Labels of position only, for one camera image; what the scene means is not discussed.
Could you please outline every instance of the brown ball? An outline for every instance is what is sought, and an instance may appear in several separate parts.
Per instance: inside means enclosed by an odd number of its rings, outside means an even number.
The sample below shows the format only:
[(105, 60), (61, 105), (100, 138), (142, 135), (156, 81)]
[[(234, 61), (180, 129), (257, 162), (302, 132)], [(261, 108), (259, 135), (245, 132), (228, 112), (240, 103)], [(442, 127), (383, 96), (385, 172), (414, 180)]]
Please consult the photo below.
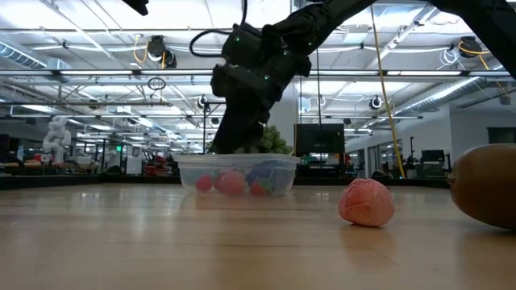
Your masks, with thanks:
[(468, 151), (454, 164), (448, 182), (453, 201), (468, 216), (516, 230), (516, 145)]

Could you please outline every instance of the green plush toy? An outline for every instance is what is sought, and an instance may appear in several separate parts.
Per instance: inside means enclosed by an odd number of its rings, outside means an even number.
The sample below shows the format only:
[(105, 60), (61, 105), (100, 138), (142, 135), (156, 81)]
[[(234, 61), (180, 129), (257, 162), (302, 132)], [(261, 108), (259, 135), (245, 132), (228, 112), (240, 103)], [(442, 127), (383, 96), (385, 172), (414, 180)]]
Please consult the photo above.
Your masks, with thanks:
[[(208, 148), (209, 153), (217, 154), (217, 148), (211, 144)], [(240, 147), (233, 154), (250, 154), (250, 153), (278, 153), (290, 154), (292, 147), (281, 137), (280, 131), (275, 126), (267, 126), (264, 128), (264, 136), (258, 144)]]

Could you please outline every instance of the ceiling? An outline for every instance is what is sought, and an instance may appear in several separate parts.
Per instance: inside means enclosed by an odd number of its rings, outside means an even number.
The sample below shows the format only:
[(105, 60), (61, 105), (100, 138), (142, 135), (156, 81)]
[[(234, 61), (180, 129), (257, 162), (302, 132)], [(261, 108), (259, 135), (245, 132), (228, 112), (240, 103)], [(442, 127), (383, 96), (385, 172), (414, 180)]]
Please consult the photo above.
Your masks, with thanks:
[[(220, 62), (219, 59), (206, 59), (191, 56), (187, 50), (190, 40), (200, 31), (209, 28), (231, 29), (233, 23), (239, 23), (241, 12), (240, 0), (151, 0), (147, 5), (148, 15), (143, 17), (125, 5), (121, 0), (56, 0), (58, 12), (48, 8), (43, 2), (50, 0), (2, 0), (0, 10), (0, 43), (9, 41), (20, 50), (38, 60), (55, 58), (64, 61), (73, 69), (143, 69), (160, 68), (160, 64), (147, 58), (143, 59), (145, 44), (152, 35), (163, 35), (165, 43), (177, 58), (177, 69), (208, 68)], [(276, 23), (285, 19), (296, 7), (290, 0), (249, 0), (248, 22), (254, 27)], [(468, 25), (452, 14), (433, 9), (425, 2), (414, 1), (380, 1), (374, 5), (375, 18), (379, 29), (379, 47), (383, 48), (399, 35), (398, 43), (391, 45), (385, 53), (381, 64), (386, 70), (447, 70), (479, 69), (478, 57), (465, 59), (455, 57), (454, 52), (444, 55), (451, 43), (457, 43), (462, 36), (474, 35)], [(421, 18), (422, 25), (403, 33), (415, 18)], [(350, 18), (325, 41), (318, 52), (310, 56), (312, 69), (378, 69), (375, 59), (374, 34), (369, 10)], [(196, 43), (196, 50), (213, 51), (220, 49), (225, 41), (222, 35), (207, 35)], [(491, 61), (493, 56), (485, 59)], [(27, 69), (0, 57), (2, 69)], [(33, 93), (23, 96), (3, 95), (4, 101), (55, 101), (58, 86), (37, 85), (34, 77), (9, 77), (10, 81), (41, 92), (36, 99)], [(122, 84), (127, 77), (107, 77), (103, 80)], [(166, 102), (170, 106), (127, 107), (127, 112), (138, 115), (178, 114), (195, 115), (202, 111), (198, 108), (198, 98), (202, 95), (210, 101), (221, 101), (213, 97), (209, 86), (209, 76), (195, 77), (196, 85), (190, 77), (176, 77), (162, 91), (153, 92), (146, 85), (137, 89), (135, 85), (76, 85), (63, 86), (61, 97), (67, 102), (84, 102), (97, 99), (100, 102)], [(76, 77), (73, 80), (87, 81), (88, 78)], [(418, 96), (420, 93), (438, 85), (439, 82), (425, 81), (387, 81), (386, 93), (396, 106)], [(6, 89), (13, 84), (4, 83)], [(318, 94), (323, 99), (322, 111), (325, 114), (375, 114), (368, 107), (369, 100), (382, 95), (381, 83), (315, 79), (293, 81), (293, 87), (305, 99), (310, 99), (310, 112), (317, 113)], [(221, 105), (212, 112), (213, 116), (222, 115), (225, 106)], [(27, 112), (26, 108), (17, 110)], [(112, 108), (58, 106), (53, 110), (73, 112), (73, 114), (116, 114)], [(77, 119), (88, 124), (88, 120)], [(196, 123), (202, 121), (179, 118), (157, 118), (150, 120), (155, 126), (169, 132), (185, 128), (197, 130)], [(111, 125), (126, 131), (134, 131), (123, 119), (115, 119)]]

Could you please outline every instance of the white robot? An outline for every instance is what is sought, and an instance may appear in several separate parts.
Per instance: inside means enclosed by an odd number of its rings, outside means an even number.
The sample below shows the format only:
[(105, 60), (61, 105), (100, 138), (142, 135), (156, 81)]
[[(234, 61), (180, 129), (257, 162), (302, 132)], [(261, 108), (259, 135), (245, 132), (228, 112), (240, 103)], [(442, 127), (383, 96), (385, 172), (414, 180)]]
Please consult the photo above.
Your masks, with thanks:
[(62, 164), (65, 146), (72, 143), (72, 135), (65, 126), (68, 119), (56, 116), (48, 124), (48, 133), (43, 140), (43, 152), (54, 153), (54, 164)]

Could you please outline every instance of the pink ball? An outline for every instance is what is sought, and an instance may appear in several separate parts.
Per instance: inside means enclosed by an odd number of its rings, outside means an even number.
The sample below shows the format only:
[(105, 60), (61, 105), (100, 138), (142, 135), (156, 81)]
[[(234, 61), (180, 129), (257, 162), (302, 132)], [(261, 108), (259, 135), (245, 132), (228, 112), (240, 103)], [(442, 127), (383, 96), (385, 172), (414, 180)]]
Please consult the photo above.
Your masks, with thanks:
[(205, 174), (197, 180), (195, 188), (201, 193), (207, 193), (211, 189), (211, 176)]
[(243, 194), (245, 184), (245, 175), (240, 172), (226, 172), (220, 179), (221, 190), (231, 195)]
[(393, 198), (380, 182), (355, 179), (340, 198), (339, 214), (360, 226), (383, 226), (394, 215)]

